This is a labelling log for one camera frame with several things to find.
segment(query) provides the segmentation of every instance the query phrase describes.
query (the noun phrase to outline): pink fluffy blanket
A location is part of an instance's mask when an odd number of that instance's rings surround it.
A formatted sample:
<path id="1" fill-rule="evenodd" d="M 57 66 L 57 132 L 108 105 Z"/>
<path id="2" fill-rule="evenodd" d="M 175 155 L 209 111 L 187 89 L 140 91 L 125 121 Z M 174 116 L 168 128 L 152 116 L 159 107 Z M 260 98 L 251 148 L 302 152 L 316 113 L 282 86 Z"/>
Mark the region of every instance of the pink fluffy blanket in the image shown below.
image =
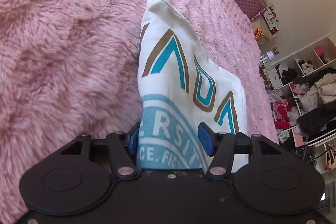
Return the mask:
<path id="1" fill-rule="evenodd" d="M 25 211 L 24 171 L 80 133 L 129 130 L 142 114 L 137 90 L 147 0 L 0 0 L 0 221 Z M 170 0 L 210 58 L 237 75 L 249 134 L 276 131 L 259 76 L 250 21 L 233 0 Z"/>

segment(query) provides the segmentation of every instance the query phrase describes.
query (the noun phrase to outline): metal screw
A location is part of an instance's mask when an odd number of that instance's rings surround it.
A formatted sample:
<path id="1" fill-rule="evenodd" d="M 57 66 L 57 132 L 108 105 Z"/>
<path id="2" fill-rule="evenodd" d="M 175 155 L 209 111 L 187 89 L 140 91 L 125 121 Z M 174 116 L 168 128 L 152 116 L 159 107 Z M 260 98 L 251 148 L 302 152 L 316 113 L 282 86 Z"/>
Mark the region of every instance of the metal screw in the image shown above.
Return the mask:
<path id="1" fill-rule="evenodd" d="M 128 166 L 123 166 L 118 169 L 118 173 L 122 176 L 129 176 L 134 173 L 134 169 Z"/>
<path id="2" fill-rule="evenodd" d="M 225 168 L 220 167 L 220 166 L 216 166 L 210 169 L 210 174 L 214 176 L 221 176 L 221 175 L 224 175 L 225 173 L 226 173 Z"/>
<path id="3" fill-rule="evenodd" d="M 39 224 L 36 219 L 30 219 L 28 220 L 27 224 Z"/>
<path id="4" fill-rule="evenodd" d="M 168 174 L 167 178 L 176 179 L 176 175 L 175 174 Z"/>

